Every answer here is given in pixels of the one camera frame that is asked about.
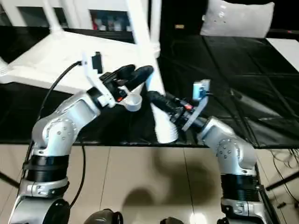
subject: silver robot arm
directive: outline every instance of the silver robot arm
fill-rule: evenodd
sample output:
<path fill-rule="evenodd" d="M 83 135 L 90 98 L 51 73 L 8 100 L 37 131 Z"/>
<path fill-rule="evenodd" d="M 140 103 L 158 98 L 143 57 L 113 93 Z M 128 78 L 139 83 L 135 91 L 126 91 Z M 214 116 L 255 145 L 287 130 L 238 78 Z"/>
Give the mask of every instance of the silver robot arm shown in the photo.
<path fill-rule="evenodd" d="M 30 160 L 23 165 L 26 172 L 9 224 L 68 223 L 70 207 L 63 196 L 69 186 L 66 173 L 71 146 L 80 130 L 100 116 L 106 106 L 122 103 L 130 111 L 140 109 L 141 96 L 130 91 L 143 83 L 153 68 L 144 66 L 135 70 L 134 65 L 128 65 L 98 78 L 94 73 L 101 70 L 101 64 L 95 66 L 94 62 L 100 61 L 99 57 L 97 53 L 82 61 L 93 87 L 68 98 L 34 125 L 34 146 Z"/>
<path fill-rule="evenodd" d="M 197 107 L 171 94 L 164 97 L 150 91 L 148 97 L 169 114 L 178 128 L 184 131 L 191 128 L 197 133 L 197 139 L 211 148 L 217 157 L 223 191 L 221 210 L 226 215 L 217 224 L 271 224 L 260 200 L 255 149 L 217 118 L 198 117 L 207 105 L 208 90 L 209 80 L 194 84 L 193 99 L 199 100 Z"/>
<path fill-rule="evenodd" d="M 29 163 L 24 166 L 27 175 L 21 180 L 10 224 L 68 219 L 69 205 L 63 195 L 69 186 L 66 172 L 71 146 L 81 128 L 99 115 L 100 108 L 92 98 L 80 92 L 35 124 L 32 131 L 35 144 Z"/>
<path fill-rule="evenodd" d="M 226 214 L 219 224 L 268 224 L 264 204 L 260 201 L 255 170 L 257 157 L 252 145 L 214 117 L 206 122 L 198 138 L 218 159 L 223 193 L 221 210 Z"/>

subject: white plastic cup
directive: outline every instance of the white plastic cup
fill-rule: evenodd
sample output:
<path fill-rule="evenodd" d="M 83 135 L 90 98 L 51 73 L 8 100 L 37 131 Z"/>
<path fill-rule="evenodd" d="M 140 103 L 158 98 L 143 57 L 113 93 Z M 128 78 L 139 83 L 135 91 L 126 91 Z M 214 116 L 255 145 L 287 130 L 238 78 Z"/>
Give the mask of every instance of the white plastic cup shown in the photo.
<path fill-rule="evenodd" d="M 140 110 L 142 104 L 142 97 L 135 93 L 130 93 L 123 100 L 124 106 L 128 111 L 135 112 Z"/>

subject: black table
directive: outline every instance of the black table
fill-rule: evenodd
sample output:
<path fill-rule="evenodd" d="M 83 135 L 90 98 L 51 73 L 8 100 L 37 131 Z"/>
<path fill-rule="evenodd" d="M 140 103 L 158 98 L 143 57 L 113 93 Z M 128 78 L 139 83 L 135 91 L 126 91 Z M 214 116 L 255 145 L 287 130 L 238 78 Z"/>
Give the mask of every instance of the black table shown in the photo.
<path fill-rule="evenodd" d="M 71 32 L 133 42 L 128 32 L 68 30 Z M 0 56 L 10 62 L 48 33 L 45 28 L 0 27 Z M 299 73 L 266 39 L 202 37 L 162 38 L 158 60 L 165 89 L 191 99 L 194 81 L 211 79 L 211 92 L 238 118 L 236 124 L 211 98 L 203 116 L 216 116 L 232 126 L 255 148 L 299 147 Z M 24 84 L 0 84 L 0 143 L 28 144 L 36 114 L 47 90 Z M 54 91 L 43 115 L 70 94 Z M 146 97 L 138 112 L 121 106 L 105 110 L 82 130 L 85 144 L 109 146 L 161 146 Z M 180 132 L 171 147 L 203 147 L 191 131 Z"/>

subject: beige floor tile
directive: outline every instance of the beige floor tile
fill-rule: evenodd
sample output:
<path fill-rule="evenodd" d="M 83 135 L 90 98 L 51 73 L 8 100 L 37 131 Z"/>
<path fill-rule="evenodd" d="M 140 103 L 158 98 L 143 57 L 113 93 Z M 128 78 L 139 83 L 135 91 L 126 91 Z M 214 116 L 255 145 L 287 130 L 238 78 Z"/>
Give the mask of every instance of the beige floor tile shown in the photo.
<path fill-rule="evenodd" d="M 182 148 L 111 147 L 101 209 L 119 210 L 125 224 L 158 224 L 192 215 Z"/>
<path fill-rule="evenodd" d="M 215 224 L 221 212 L 218 162 L 209 148 L 185 148 L 196 224 Z"/>
<path fill-rule="evenodd" d="M 27 151 L 26 145 L 0 145 L 0 171 L 16 179 Z M 12 186 L 0 180 L 0 215 Z"/>
<path fill-rule="evenodd" d="M 279 160 L 284 160 L 288 157 L 288 150 L 286 149 L 277 149 L 273 150 L 273 153 Z M 265 175 L 268 180 L 268 184 L 264 184 L 265 186 L 274 183 L 276 181 L 280 180 L 280 177 L 275 169 L 275 166 L 273 164 L 273 157 L 269 150 L 259 150 L 258 151 L 258 158 L 259 161 L 263 167 L 263 170 L 265 172 Z M 299 168 L 296 166 L 296 163 L 294 160 L 291 160 L 290 162 L 291 167 L 294 168 L 288 168 L 283 162 L 276 160 L 276 165 L 281 174 L 286 177 L 294 172 L 296 172 Z M 298 188 L 299 180 L 296 179 L 292 182 L 289 182 L 287 184 L 289 190 L 291 193 L 296 197 L 299 198 L 299 188 Z M 282 202 L 286 202 L 287 205 L 281 209 L 283 216 L 285 218 L 285 221 L 287 224 L 292 223 L 298 223 L 299 222 L 299 210 L 295 209 L 293 206 L 293 200 L 292 198 L 287 194 L 284 186 L 278 187 L 273 190 L 274 196 L 276 200 L 273 200 L 273 205 L 276 207 Z"/>
<path fill-rule="evenodd" d="M 86 176 L 81 194 L 71 210 L 69 223 L 82 224 L 92 213 L 100 208 L 100 201 L 105 179 L 109 147 L 86 147 Z M 65 199 L 73 200 L 82 175 L 82 152 L 80 147 L 73 147 L 70 155 L 68 177 L 70 186 Z M 0 223 L 7 223 L 13 207 L 17 190 L 10 192 L 9 198 L 0 216 Z"/>

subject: black tablecloth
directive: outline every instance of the black tablecloth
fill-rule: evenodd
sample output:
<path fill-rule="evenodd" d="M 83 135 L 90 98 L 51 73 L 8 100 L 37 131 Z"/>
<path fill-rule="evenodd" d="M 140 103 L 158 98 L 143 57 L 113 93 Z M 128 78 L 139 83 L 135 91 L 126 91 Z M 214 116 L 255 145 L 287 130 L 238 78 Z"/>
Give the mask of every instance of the black tablecloth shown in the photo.
<path fill-rule="evenodd" d="M 69 30 L 125 42 L 130 33 Z M 49 32 L 43 28 L 5 28 L 0 56 L 10 62 Z M 238 118 L 234 122 L 213 98 L 203 116 L 216 116 L 256 148 L 299 147 L 299 73 L 266 39 L 203 37 L 163 38 L 158 60 L 165 89 L 191 99 L 194 81 L 211 79 L 211 92 Z M 24 84 L 0 84 L 0 143 L 28 143 L 36 114 L 47 90 Z M 70 94 L 54 91 L 43 115 L 51 113 Z M 106 109 L 82 130 L 86 144 L 160 146 L 146 97 L 138 112 L 121 106 Z M 198 147 L 191 131 L 180 132 L 178 147 Z"/>

